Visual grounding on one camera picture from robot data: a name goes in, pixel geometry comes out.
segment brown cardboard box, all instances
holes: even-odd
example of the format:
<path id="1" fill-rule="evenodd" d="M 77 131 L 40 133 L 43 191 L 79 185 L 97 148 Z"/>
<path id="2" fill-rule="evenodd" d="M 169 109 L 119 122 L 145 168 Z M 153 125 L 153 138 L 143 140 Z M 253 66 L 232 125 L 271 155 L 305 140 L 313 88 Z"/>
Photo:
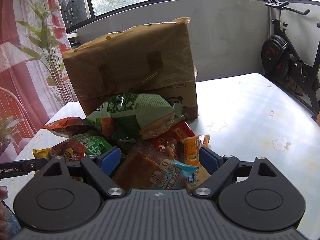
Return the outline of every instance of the brown cardboard box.
<path id="1" fill-rule="evenodd" d="M 197 118 L 189 18 L 110 33 L 63 53 L 68 76 L 86 115 L 112 95 L 157 93 Z"/>

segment exercise bike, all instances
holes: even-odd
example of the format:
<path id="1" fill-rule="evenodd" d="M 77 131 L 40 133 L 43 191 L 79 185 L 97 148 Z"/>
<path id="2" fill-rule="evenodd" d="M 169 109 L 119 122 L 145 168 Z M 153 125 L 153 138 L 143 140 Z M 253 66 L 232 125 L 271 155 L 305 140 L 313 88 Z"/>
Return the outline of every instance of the exercise bike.
<path id="1" fill-rule="evenodd" d="M 307 65 L 299 57 L 297 51 L 285 34 L 288 24 L 284 22 L 283 27 L 281 27 L 282 10 L 292 11 L 300 15 L 307 15 L 310 13 L 310 10 L 300 12 L 288 8 L 286 6 L 289 5 L 289 2 L 287 1 L 280 3 L 279 0 L 265 0 L 264 4 L 280 10 L 279 19 L 273 19 L 271 21 L 274 25 L 274 33 L 263 43 L 261 50 L 261 60 L 263 68 L 265 69 L 265 77 L 273 82 L 289 82 L 289 78 L 292 78 L 301 90 L 309 96 L 312 106 L 311 110 L 318 115 L 320 108 L 316 98 L 316 91 L 320 88 L 318 78 L 320 68 L 320 42 L 313 66 Z"/>

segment red snack package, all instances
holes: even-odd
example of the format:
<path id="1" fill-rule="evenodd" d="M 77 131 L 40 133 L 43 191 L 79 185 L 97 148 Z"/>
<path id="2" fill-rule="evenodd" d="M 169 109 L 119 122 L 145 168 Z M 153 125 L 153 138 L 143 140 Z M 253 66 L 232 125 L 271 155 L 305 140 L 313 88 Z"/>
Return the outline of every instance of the red snack package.
<path id="1" fill-rule="evenodd" d="M 180 122 L 171 127 L 167 132 L 151 139 L 151 143 L 160 151 L 166 151 L 169 144 L 176 143 L 177 141 L 196 136 L 186 122 Z"/>
<path id="2" fill-rule="evenodd" d="M 83 134 L 90 130 L 96 130 L 92 125 L 84 124 L 84 120 L 80 117 L 67 117 L 49 124 L 42 129 L 47 129 L 55 135 L 70 138 L 74 135 Z"/>

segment white floral tablecloth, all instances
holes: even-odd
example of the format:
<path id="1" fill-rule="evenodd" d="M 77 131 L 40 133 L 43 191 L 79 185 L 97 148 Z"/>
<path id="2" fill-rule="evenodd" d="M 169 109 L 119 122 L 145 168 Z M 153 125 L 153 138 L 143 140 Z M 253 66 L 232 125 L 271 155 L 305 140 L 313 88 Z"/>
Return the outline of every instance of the white floral tablecloth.
<path id="1" fill-rule="evenodd" d="M 320 127 L 293 99 L 260 74 L 196 83 L 199 118 L 190 122 L 196 134 L 211 135 L 210 148 L 242 161 L 267 157 L 304 196 L 307 209 L 298 230 L 320 237 Z M 78 102 L 65 105 L 49 122 L 68 116 L 84 118 Z M 65 138 L 40 130 L 19 154 L 30 159 L 32 149 L 51 147 Z M 3 179 L 13 199 L 33 177 Z"/>

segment pink curtain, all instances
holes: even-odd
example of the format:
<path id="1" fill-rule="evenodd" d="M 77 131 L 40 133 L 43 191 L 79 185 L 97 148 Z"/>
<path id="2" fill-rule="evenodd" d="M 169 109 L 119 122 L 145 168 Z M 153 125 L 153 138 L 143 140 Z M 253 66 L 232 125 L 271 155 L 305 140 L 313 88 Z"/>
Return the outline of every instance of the pink curtain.
<path id="1" fill-rule="evenodd" d="M 61 56 L 69 49 L 58 0 L 0 0 L 0 162 L 76 101 Z"/>

